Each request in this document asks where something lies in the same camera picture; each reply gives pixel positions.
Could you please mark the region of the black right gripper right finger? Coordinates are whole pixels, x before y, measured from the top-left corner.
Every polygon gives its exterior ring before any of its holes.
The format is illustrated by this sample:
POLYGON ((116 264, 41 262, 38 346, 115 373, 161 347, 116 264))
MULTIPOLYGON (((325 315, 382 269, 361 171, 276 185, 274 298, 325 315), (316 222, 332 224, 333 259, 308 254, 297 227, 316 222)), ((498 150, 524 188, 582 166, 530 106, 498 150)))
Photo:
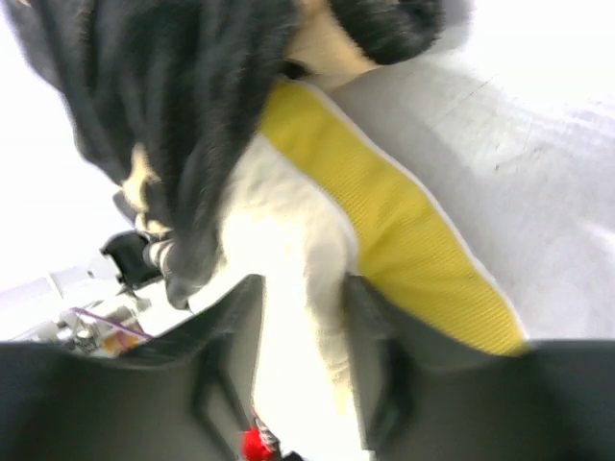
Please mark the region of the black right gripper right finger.
POLYGON ((497 356, 343 284, 357 414, 380 460, 610 460, 614 345, 534 341, 497 356))

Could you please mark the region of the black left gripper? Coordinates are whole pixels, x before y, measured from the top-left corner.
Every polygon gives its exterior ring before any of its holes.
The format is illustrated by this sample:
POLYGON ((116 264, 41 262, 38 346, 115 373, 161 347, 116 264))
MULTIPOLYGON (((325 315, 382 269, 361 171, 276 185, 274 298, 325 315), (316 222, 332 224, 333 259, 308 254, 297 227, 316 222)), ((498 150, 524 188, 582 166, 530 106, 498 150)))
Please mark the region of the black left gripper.
POLYGON ((161 279, 160 271, 145 260, 148 240, 136 231, 119 233, 100 249, 119 271, 117 280, 128 288, 142 288, 161 279))

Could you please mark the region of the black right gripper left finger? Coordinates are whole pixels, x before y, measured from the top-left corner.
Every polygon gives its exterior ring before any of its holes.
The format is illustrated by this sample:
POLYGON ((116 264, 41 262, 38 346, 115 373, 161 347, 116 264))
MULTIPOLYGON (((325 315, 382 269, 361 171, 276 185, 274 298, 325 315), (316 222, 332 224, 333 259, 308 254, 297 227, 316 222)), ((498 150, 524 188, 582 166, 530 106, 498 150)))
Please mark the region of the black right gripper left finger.
POLYGON ((262 280, 116 358, 1 347, 5 460, 237 460, 249 428, 262 280))

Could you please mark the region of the black floral pillowcase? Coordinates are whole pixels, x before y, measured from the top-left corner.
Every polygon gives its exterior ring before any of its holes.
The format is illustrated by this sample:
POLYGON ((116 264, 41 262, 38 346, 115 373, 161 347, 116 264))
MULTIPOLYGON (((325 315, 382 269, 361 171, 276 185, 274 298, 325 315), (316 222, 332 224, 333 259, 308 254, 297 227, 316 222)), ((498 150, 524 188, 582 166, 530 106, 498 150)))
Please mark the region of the black floral pillowcase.
POLYGON ((76 147, 157 231, 168 301, 210 279, 224 184, 281 76, 331 84, 432 47, 441 1, 7 1, 76 147))

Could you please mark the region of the cream yellow-edged pillow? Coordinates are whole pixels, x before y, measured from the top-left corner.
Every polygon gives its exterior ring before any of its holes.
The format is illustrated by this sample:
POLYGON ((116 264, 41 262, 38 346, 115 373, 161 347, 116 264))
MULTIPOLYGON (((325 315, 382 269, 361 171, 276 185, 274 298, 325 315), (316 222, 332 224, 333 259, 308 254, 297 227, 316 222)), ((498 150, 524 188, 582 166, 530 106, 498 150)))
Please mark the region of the cream yellow-edged pillow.
POLYGON ((218 235, 231 268, 265 280, 253 409, 283 454, 299 448, 297 428, 338 457, 364 456, 332 435, 341 424, 357 436, 348 276, 464 346, 506 355, 524 343, 508 297, 430 192, 311 85, 274 85, 218 235))

